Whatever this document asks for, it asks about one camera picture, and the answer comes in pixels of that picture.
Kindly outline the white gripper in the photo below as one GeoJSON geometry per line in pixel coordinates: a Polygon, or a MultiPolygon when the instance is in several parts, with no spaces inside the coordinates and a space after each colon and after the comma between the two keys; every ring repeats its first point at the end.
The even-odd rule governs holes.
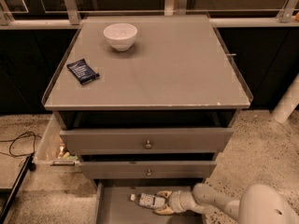
{"type": "Polygon", "coordinates": [[[168,205],[164,205],[155,210],[157,215],[169,216],[174,213],[183,213],[185,209],[180,202],[181,191],[161,190],[156,193],[157,196],[168,199],[168,205]]]}

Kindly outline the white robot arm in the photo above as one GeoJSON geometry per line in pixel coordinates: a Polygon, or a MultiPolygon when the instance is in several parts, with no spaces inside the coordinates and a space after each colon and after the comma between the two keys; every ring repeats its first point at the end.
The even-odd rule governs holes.
{"type": "Polygon", "coordinates": [[[234,199],[198,183],[192,191],[160,191],[166,203],[155,210],[158,215],[193,211],[207,214],[213,207],[238,224],[299,224],[299,215],[274,189],[263,184],[248,186],[241,198],[234,199]]]}

